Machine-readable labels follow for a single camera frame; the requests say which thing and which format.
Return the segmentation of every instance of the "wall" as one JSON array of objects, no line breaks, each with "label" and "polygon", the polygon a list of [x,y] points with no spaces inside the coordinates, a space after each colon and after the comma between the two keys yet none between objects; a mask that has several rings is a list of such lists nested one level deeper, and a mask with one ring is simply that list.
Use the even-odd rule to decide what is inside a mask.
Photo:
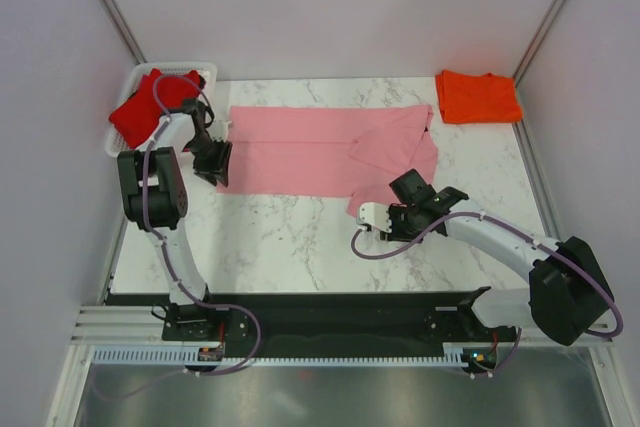
[{"label": "wall", "polygon": [[512,75],[551,0],[116,0],[148,60],[219,78]]},{"label": "wall", "polygon": [[639,32],[638,0],[569,0],[520,86],[561,228],[591,243],[625,315],[617,345],[637,397]]},{"label": "wall", "polygon": [[0,5],[0,412],[34,427],[121,215],[102,139],[133,62],[98,0]]}]

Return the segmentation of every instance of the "laundry basket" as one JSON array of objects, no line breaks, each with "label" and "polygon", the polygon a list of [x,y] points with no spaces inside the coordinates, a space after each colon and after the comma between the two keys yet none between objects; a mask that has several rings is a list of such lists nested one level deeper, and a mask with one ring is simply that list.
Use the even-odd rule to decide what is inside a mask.
[{"label": "laundry basket", "polygon": [[[197,70],[204,80],[206,81],[204,86],[204,93],[209,98],[209,101],[213,102],[213,88],[216,84],[216,76],[218,69],[215,65],[209,62],[150,62],[147,64],[137,65],[129,75],[127,83],[120,92],[118,98],[118,107],[126,102],[131,94],[137,89],[142,77],[149,74],[153,69],[160,70],[163,74],[177,74],[182,75],[192,70]],[[120,133],[116,130],[113,124],[109,123],[109,130],[107,132],[107,138],[104,144],[104,150],[109,157],[118,157],[118,154],[124,150],[130,150],[130,147],[124,141]]]}]

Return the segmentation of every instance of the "orange cloth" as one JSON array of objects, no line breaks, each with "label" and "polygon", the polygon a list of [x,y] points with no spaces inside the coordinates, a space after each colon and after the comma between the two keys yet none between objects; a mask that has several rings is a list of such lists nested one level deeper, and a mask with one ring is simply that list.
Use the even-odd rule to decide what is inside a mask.
[{"label": "orange cloth", "polygon": [[436,75],[442,121],[446,124],[518,122],[522,109],[513,79],[493,74],[463,75],[443,70]]}]

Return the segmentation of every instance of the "white marble tabletop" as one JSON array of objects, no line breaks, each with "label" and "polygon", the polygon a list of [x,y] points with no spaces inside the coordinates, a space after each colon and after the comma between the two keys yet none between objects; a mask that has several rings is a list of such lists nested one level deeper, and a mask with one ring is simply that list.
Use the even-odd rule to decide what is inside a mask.
[{"label": "white marble tabletop", "polygon": [[[231,105],[289,107],[403,107],[429,103],[438,147],[434,186],[469,194],[487,210],[542,233],[513,128],[509,124],[442,123],[433,78],[218,82],[216,113]],[[212,292],[370,292],[473,290],[482,285],[523,287],[512,271],[483,252],[437,234],[383,261],[350,250],[355,220],[347,199],[217,194],[182,161],[189,195],[187,235]],[[361,250],[382,253],[399,244],[361,236]],[[154,250],[129,223],[111,284],[112,293],[166,293]]]}]

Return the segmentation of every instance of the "pink cloth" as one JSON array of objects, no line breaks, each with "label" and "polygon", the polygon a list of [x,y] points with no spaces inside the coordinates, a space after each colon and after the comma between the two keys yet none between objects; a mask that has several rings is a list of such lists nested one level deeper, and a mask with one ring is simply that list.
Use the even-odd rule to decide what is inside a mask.
[{"label": "pink cloth", "polygon": [[389,182],[409,169],[433,181],[430,105],[390,109],[232,107],[228,194],[351,197],[394,203]]}]

